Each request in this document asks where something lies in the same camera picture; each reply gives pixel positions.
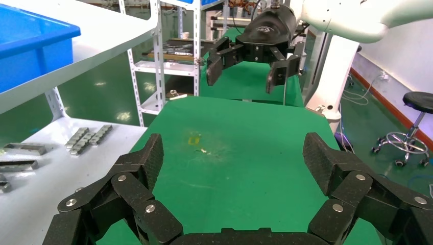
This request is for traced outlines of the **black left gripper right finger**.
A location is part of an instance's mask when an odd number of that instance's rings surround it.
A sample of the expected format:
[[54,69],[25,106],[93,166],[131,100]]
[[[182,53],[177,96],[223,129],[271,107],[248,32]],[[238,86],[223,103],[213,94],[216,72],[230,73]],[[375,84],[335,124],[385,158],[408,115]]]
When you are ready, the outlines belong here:
[[363,219],[393,244],[432,244],[432,199],[376,174],[355,154],[330,148],[307,133],[304,162],[327,197],[308,233],[343,244]]

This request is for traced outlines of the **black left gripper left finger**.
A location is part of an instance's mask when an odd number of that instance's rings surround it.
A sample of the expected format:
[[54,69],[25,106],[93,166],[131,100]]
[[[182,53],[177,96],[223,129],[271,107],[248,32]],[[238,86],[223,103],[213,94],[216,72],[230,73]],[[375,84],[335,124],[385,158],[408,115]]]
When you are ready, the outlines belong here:
[[142,244],[171,244],[183,227],[153,195],[163,158],[160,134],[152,134],[141,150],[121,155],[105,176],[58,204],[43,243],[96,244],[124,221]]

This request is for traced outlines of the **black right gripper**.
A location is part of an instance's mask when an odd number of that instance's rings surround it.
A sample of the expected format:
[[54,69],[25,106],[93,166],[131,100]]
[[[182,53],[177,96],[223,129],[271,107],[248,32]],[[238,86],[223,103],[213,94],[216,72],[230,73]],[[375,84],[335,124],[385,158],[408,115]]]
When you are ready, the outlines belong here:
[[300,71],[305,42],[289,46],[297,19],[287,4],[278,8],[266,8],[253,19],[244,32],[236,36],[235,42],[229,37],[216,41],[208,52],[207,84],[213,86],[224,69],[243,61],[270,63],[266,80],[266,93],[275,86],[284,85],[287,78]]

